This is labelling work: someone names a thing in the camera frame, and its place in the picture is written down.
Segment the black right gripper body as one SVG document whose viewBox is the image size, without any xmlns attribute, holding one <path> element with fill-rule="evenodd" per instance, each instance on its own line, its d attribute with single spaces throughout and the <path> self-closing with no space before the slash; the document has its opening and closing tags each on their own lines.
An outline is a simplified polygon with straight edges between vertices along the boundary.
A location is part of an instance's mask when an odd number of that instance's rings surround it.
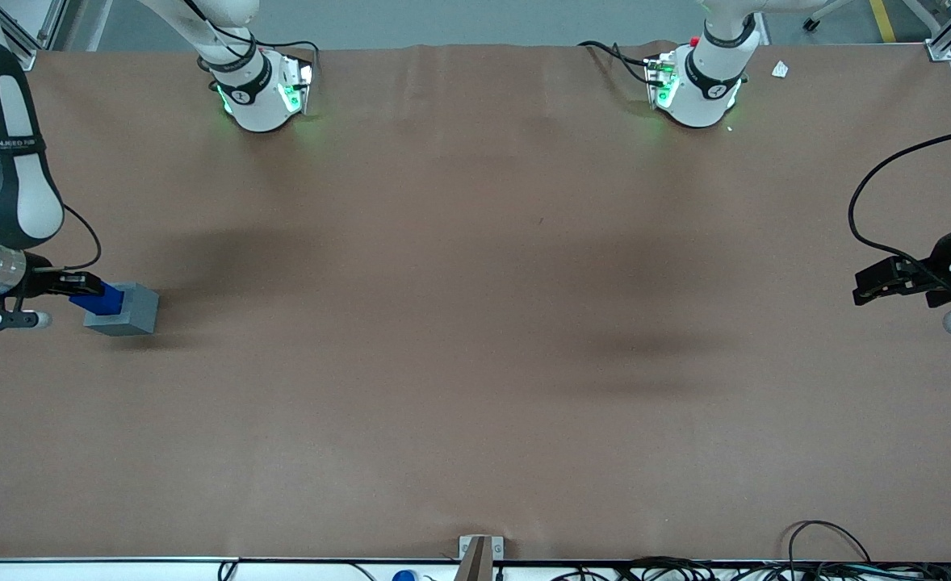
<svg viewBox="0 0 951 581">
<path fill-rule="evenodd" d="M 25 255 L 23 275 L 23 298 L 25 300 L 40 295 L 62 295 L 60 277 L 63 269 L 55 267 L 41 255 Z"/>
</svg>

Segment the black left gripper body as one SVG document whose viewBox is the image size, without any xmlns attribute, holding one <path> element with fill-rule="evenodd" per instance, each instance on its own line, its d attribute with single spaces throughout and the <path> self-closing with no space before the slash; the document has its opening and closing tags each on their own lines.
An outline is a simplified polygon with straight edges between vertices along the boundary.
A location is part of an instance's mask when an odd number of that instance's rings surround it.
<svg viewBox="0 0 951 581">
<path fill-rule="evenodd" d="M 951 303 L 951 260 L 901 261 L 905 295 L 924 295 L 929 308 Z"/>
</svg>

